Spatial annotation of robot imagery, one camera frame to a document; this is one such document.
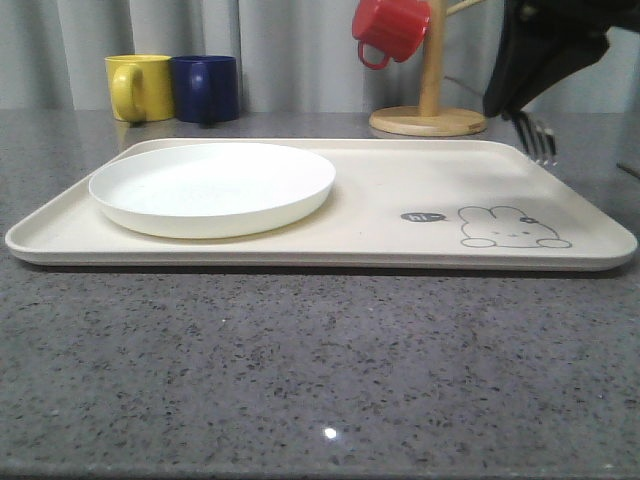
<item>plate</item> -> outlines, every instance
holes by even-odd
[[[300,148],[196,144],[134,155],[99,169],[89,193],[113,222],[171,238],[225,238],[271,230],[311,214],[336,170]]]

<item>wooden pole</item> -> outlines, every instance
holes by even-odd
[[[440,113],[440,85],[442,83],[442,51],[444,50],[445,0],[431,0],[431,20],[424,40],[422,80],[418,114],[435,117]]]

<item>red mug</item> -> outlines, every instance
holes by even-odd
[[[358,40],[358,57],[374,70],[384,68],[393,58],[404,62],[422,43],[429,26],[431,9],[421,0],[360,0],[351,26]],[[364,58],[364,47],[384,53],[379,63]]]

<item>mug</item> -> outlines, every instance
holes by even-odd
[[[173,57],[169,61],[176,118],[214,123],[240,116],[236,59],[224,55]]]
[[[421,0],[360,0],[351,26],[360,61],[374,70],[386,67],[391,58],[404,62],[424,40],[430,15],[429,4]],[[366,45],[380,50],[384,58],[367,61]]]
[[[105,58],[111,107],[117,120],[143,122],[173,117],[167,55],[115,55]]]

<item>curtain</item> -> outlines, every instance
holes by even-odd
[[[108,109],[104,57],[219,54],[238,59],[246,111],[369,112],[416,104],[420,54],[364,67],[358,0],[0,0],[0,108]],[[500,0],[447,19],[441,103],[481,110],[502,26]],[[640,36],[612,29],[603,60],[528,110],[640,108]]]

